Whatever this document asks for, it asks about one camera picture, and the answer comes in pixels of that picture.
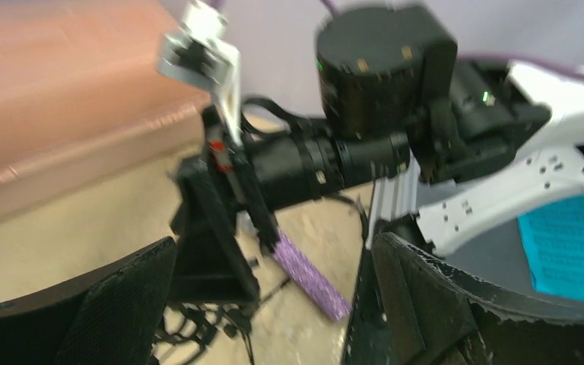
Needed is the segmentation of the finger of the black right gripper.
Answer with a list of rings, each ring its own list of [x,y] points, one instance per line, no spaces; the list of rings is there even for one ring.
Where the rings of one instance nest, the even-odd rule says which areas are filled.
[[[225,154],[228,160],[225,175],[236,200],[245,208],[257,229],[262,249],[266,254],[273,254],[279,241],[278,225],[266,205],[255,170],[242,148],[229,146]]]
[[[178,239],[169,302],[257,302],[259,283],[235,238],[239,206],[224,174],[204,157],[187,157],[174,182],[182,202],[170,223]]]

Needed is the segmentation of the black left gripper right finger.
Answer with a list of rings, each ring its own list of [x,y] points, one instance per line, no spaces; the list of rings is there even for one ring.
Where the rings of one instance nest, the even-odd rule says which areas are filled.
[[[584,364],[584,307],[504,289],[393,233],[361,268],[345,364]]]

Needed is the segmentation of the purple glitter microphone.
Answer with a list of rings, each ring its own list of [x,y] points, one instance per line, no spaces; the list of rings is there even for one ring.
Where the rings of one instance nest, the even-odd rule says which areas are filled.
[[[339,322],[351,313],[350,303],[318,268],[278,230],[279,241],[271,257],[311,301],[332,321]]]

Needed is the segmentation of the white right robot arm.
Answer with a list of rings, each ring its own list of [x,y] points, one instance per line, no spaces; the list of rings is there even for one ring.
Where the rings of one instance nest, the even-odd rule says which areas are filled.
[[[174,233],[226,246],[246,211],[261,246],[299,284],[316,270],[273,214],[378,179],[415,160],[421,181],[476,186],[398,221],[403,239],[437,257],[521,214],[584,195],[584,75],[533,61],[459,58],[457,43],[423,5],[369,5],[334,14],[316,35],[322,118],[266,98],[247,102],[287,122],[251,127],[240,96],[240,52],[224,16],[192,1],[163,37],[157,70],[207,90],[205,146],[185,160]],[[190,228],[197,224],[197,229]]]

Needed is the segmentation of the black mini microphone tripod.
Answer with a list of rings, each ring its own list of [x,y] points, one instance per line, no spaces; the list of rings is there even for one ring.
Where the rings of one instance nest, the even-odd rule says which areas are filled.
[[[192,346],[192,353],[178,357],[175,363],[194,364],[224,333],[228,338],[239,337],[248,363],[255,364],[252,319],[290,282],[291,278],[286,277],[265,296],[251,297],[246,285],[258,281],[236,272],[229,259],[179,259],[167,305],[154,333],[149,363],[168,364],[180,348]]]

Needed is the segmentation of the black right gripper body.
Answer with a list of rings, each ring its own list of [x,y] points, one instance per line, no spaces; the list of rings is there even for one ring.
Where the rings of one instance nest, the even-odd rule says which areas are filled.
[[[460,60],[449,31],[421,4],[343,11],[316,35],[323,116],[287,114],[287,133],[246,144],[270,211],[400,174],[421,180],[490,175],[549,119],[506,83],[506,66]]]

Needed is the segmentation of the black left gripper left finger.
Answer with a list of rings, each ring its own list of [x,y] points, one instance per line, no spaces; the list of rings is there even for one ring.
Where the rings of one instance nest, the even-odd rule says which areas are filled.
[[[0,303],[0,364],[148,364],[175,259],[167,236]]]

